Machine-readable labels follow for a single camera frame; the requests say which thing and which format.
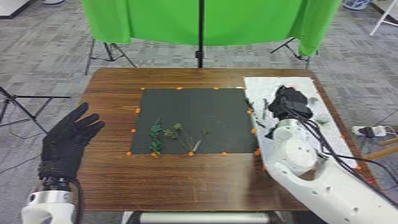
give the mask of gray mat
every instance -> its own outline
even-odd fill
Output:
[[[163,132],[159,133],[161,154],[186,154],[184,147],[193,148],[198,140],[195,153],[252,153],[257,143],[250,133],[252,121],[246,110],[241,89],[145,90],[131,152],[136,154],[150,152],[150,127],[159,119],[163,130],[172,130],[174,124],[179,123],[184,131],[184,133],[179,131],[184,146],[177,140],[163,137]]]

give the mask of tabletop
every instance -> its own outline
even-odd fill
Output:
[[[81,102],[106,122],[85,150],[78,178],[90,211],[291,211],[305,210],[262,170],[250,153],[126,155],[131,149],[142,88],[236,88],[243,77],[310,77],[353,156],[353,140],[319,81],[302,69],[99,69]],[[360,172],[371,177],[362,163]]]

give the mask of small plant sprig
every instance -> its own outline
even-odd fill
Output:
[[[193,156],[195,155],[195,150],[198,148],[198,145],[200,145],[200,142],[202,142],[202,138],[204,136],[207,135],[209,131],[207,130],[202,130],[200,131],[202,133],[202,137],[200,137],[200,140],[197,141],[197,143],[193,144],[191,142],[191,137],[188,136],[184,130],[182,130],[182,124],[181,123],[175,123],[174,126],[172,126],[172,129],[166,129],[163,130],[163,136],[168,138],[168,139],[174,139],[177,140],[179,144],[182,145],[182,147],[186,148],[188,150],[188,155]]]
[[[163,130],[163,128],[161,128],[161,121],[159,121],[159,118],[158,118],[158,120],[152,123],[150,133],[149,133],[149,136],[150,136],[150,139],[152,139],[152,144],[149,146],[149,149],[152,151],[150,156],[154,158],[159,157],[159,151],[163,149],[163,142],[161,142],[161,139],[159,139],[159,132],[161,132],[161,130]]]

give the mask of power strip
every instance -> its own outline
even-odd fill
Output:
[[[364,136],[365,138],[383,137],[383,136],[387,136],[387,134],[396,135],[396,131],[394,131],[392,127],[390,126],[381,126],[381,125],[378,125],[374,127],[369,127],[369,126],[353,126],[351,127],[351,133],[357,136]]]

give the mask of green backdrop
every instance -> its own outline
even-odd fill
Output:
[[[198,0],[81,0],[95,40],[197,45]],[[300,39],[312,55],[341,0],[206,0],[204,45]]]

